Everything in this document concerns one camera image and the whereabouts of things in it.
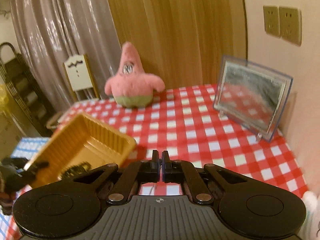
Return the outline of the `left hand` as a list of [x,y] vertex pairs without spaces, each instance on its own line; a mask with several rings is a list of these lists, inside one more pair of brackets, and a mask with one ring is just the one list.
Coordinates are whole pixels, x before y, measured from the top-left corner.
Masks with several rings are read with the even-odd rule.
[[11,194],[1,192],[0,202],[1,202],[1,210],[3,212],[3,215],[9,216],[12,214],[12,207],[15,199],[16,199],[15,192]]

